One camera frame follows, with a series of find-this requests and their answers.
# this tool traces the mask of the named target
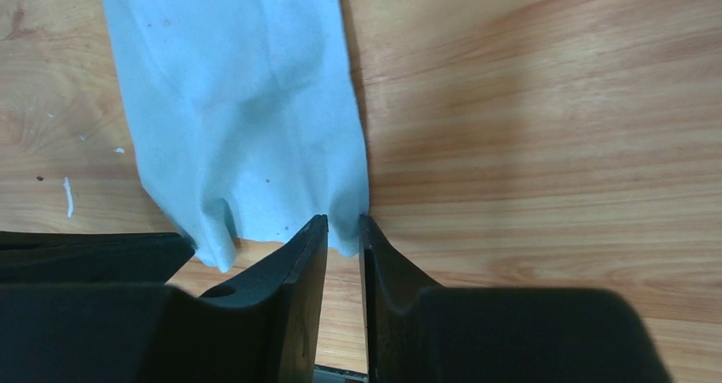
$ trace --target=light blue cloth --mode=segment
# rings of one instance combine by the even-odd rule
[[[222,271],[314,214],[358,251],[364,136],[338,0],[103,0],[143,187]]]

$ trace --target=dark spot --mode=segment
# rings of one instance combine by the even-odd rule
[[[13,19],[10,21],[10,33],[3,40],[14,40],[19,37],[31,36],[39,29],[23,28],[22,22],[25,19],[25,10],[18,3],[13,13]]]
[[[228,295],[233,295],[236,293],[236,289],[232,287],[231,285],[216,285],[213,288],[205,291],[201,298],[221,298]]]

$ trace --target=black plastic part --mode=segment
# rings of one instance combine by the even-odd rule
[[[0,232],[0,284],[164,283],[192,256],[174,233]]]
[[[320,364],[317,364],[313,371],[313,383],[365,383],[367,381],[369,381],[369,376],[366,374]]]
[[[201,298],[154,282],[106,283],[107,277],[91,284],[5,283],[0,380],[312,381],[327,232],[326,217],[314,217],[281,249]],[[88,263],[66,255],[75,257],[66,264]],[[103,261],[95,258],[96,265]]]
[[[645,326],[599,289],[447,289],[362,217],[371,382],[669,382]]]

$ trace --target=table surface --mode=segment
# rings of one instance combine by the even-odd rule
[[[618,291],[678,381],[722,381],[722,0],[342,1],[394,245],[446,285]],[[0,159],[2,230],[172,230],[100,0],[0,0]],[[358,262],[327,273],[317,361],[365,371]]]

